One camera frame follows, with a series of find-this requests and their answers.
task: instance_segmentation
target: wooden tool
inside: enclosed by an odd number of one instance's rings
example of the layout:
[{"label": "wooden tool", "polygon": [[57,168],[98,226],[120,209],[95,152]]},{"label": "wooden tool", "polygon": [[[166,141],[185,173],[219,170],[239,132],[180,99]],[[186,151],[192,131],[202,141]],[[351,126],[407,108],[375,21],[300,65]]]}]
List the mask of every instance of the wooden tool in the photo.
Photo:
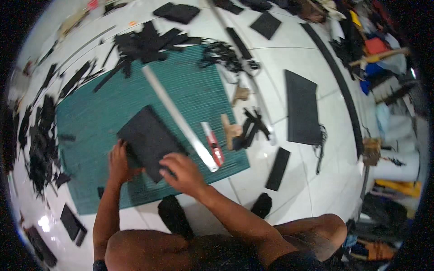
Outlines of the wooden tool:
[{"label": "wooden tool", "polygon": [[227,114],[220,115],[223,124],[224,133],[226,134],[226,145],[228,150],[233,150],[232,138],[239,137],[243,133],[241,125],[230,124]]},{"label": "wooden tool", "polygon": [[237,100],[247,101],[248,98],[249,98],[249,89],[248,88],[241,88],[240,84],[238,83],[235,94],[233,95],[232,107],[235,106],[235,104],[237,103]]},{"label": "wooden tool", "polygon": [[390,50],[384,53],[379,53],[379,54],[375,54],[375,55],[371,55],[368,57],[363,57],[360,60],[354,61],[354,62],[350,62],[350,67],[354,67],[360,64],[363,64],[364,62],[366,63],[375,63],[378,62],[386,57],[389,56],[394,56],[394,55],[399,55],[399,54],[405,54],[405,55],[409,55],[410,54],[410,50],[407,47],[404,48],[400,48],[400,49],[395,49],[395,50]]}]

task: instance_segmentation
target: hand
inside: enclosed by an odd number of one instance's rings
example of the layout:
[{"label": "hand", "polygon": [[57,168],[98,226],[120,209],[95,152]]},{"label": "hand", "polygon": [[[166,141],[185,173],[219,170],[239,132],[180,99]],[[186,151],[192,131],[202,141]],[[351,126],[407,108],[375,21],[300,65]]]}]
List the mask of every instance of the hand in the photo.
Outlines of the hand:
[{"label": "hand", "polygon": [[197,165],[185,155],[169,153],[163,157],[160,164],[168,167],[176,175],[174,178],[167,170],[160,170],[166,182],[179,192],[197,199],[208,187]]},{"label": "hand", "polygon": [[122,185],[131,180],[133,176],[145,171],[144,168],[131,170],[128,167],[126,146],[126,142],[118,140],[118,143],[108,153],[108,168],[110,170],[108,181],[114,184]]}]

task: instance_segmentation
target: person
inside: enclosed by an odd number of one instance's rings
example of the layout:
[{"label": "person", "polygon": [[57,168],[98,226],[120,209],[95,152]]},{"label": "person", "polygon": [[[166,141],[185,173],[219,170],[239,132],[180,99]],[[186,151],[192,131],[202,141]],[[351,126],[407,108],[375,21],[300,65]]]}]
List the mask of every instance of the person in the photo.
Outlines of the person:
[{"label": "person", "polygon": [[271,226],[207,185],[197,165],[179,153],[160,161],[173,173],[161,170],[162,176],[177,191],[206,206],[232,236],[188,238],[154,230],[120,231],[121,186],[144,171],[128,167],[125,147],[118,141],[108,155],[109,178],[93,227],[95,271],[323,270],[321,262],[346,238],[345,223],[333,214]]}]

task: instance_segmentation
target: red utility knife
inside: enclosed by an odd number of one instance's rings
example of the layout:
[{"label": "red utility knife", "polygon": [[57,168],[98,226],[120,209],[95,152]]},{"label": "red utility knife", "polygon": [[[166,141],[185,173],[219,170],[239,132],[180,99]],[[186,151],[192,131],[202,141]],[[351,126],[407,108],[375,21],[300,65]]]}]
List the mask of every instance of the red utility knife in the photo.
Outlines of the red utility knife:
[{"label": "red utility knife", "polygon": [[214,161],[219,167],[221,167],[224,162],[224,157],[223,152],[221,151],[221,148],[218,144],[217,138],[214,135],[214,132],[211,130],[209,123],[201,122],[201,125],[205,132],[205,136],[207,137],[208,145],[210,145]]}]

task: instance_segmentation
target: yellow fabric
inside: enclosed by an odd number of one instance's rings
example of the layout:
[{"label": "yellow fabric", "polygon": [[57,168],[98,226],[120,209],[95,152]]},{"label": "yellow fabric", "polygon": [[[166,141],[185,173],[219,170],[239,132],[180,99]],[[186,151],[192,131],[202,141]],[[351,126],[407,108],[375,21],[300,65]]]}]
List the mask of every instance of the yellow fabric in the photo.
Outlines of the yellow fabric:
[{"label": "yellow fabric", "polygon": [[360,23],[357,14],[354,11],[352,11],[352,10],[350,10],[350,14],[351,14],[351,19],[352,19],[353,23],[355,23],[356,25],[362,27],[362,24]]},{"label": "yellow fabric", "polygon": [[392,182],[388,180],[375,180],[375,183],[380,186],[389,187],[395,189],[405,195],[418,198],[421,194],[421,182],[411,183],[411,182]]}]

